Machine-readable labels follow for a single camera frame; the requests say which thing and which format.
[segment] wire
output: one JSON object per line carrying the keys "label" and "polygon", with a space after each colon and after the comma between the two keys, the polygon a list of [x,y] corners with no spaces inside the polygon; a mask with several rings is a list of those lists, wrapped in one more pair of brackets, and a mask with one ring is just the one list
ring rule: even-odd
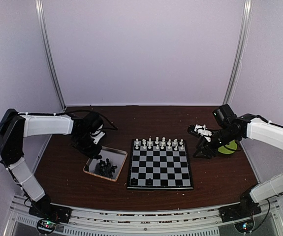
{"label": "wire", "polygon": [[258,228],[259,228],[260,226],[262,226],[262,224],[264,224],[265,220],[267,219],[268,214],[269,214],[269,212],[270,212],[270,202],[269,202],[268,199],[266,199],[266,201],[268,202],[267,214],[265,215],[265,217],[264,217],[264,219],[262,220],[262,222],[261,222],[255,229],[251,230],[250,233],[253,233],[254,231],[258,230]]}

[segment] black chess piece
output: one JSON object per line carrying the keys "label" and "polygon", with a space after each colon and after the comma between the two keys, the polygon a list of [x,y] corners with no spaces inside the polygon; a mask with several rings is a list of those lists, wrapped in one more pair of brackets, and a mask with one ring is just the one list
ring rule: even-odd
{"label": "black chess piece", "polygon": [[153,179],[146,179],[146,186],[153,186]]}
{"label": "black chess piece", "polygon": [[136,178],[132,178],[132,179],[130,180],[130,184],[131,184],[131,185],[138,185],[138,180],[137,180]]}

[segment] robotic arm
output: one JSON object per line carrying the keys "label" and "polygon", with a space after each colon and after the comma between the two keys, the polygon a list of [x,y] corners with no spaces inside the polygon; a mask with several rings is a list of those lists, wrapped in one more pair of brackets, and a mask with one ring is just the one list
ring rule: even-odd
{"label": "robotic arm", "polygon": [[100,159],[105,135],[103,120],[90,112],[84,118],[75,114],[18,113],[8,109],[0,122],[1,163],[31,201],[29,213],[54,222],[69,221],[71,209],[50,204],[51,200],[36,180],[23,158],[23,138],[33,135],[72,135],[73,146],[89,158]]}
{"label": "robotic arm", "polygon": [[[229,105],[220,106],[213,115],[222,128],[210,130],[206,126],[191,125],[188,132],[199,138],[194,157],[212,158],[218,148],[242,138],[262,141],[283,150],[283,126],[273,124],[261,116],[245,114],[237,117]],[[258,184],[241,195],[241,202],[220,208],[222,221],[237,220],[260,213],[259,202],[283,194],[283,172],[271,180]]]}

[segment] chessboard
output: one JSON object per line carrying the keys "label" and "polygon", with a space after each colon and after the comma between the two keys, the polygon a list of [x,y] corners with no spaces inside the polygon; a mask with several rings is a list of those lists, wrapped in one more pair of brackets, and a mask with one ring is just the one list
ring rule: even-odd
{"label": "chessboard", "polygon": [[132,140],[127,189],[193,189],[186,141]]}

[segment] white wall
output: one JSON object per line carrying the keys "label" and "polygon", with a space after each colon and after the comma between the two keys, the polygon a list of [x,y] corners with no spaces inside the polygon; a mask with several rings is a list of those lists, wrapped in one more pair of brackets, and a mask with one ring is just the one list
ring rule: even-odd
{"label": "white wall", "polygon": [[220,105],[243,0],[44,0],[67,105]]}
{"label": "white wall", "polygon": [[[0,120],[8,108],[60,111],[32,0],[0,0]],[[30,167],[45,139],[31,137],[25,141],[24,153]],[[16,190],[10,174],[0,164],[0,234]]]}
{"label": "white wall", "polygon": [[[283,1],[254,1],[232,108],[238,115],[261,114],[283,125]],[[283,171],[282,151],[252,140],[243,143],[261,181]],[[278,201],[283,210],[283,196]]]}

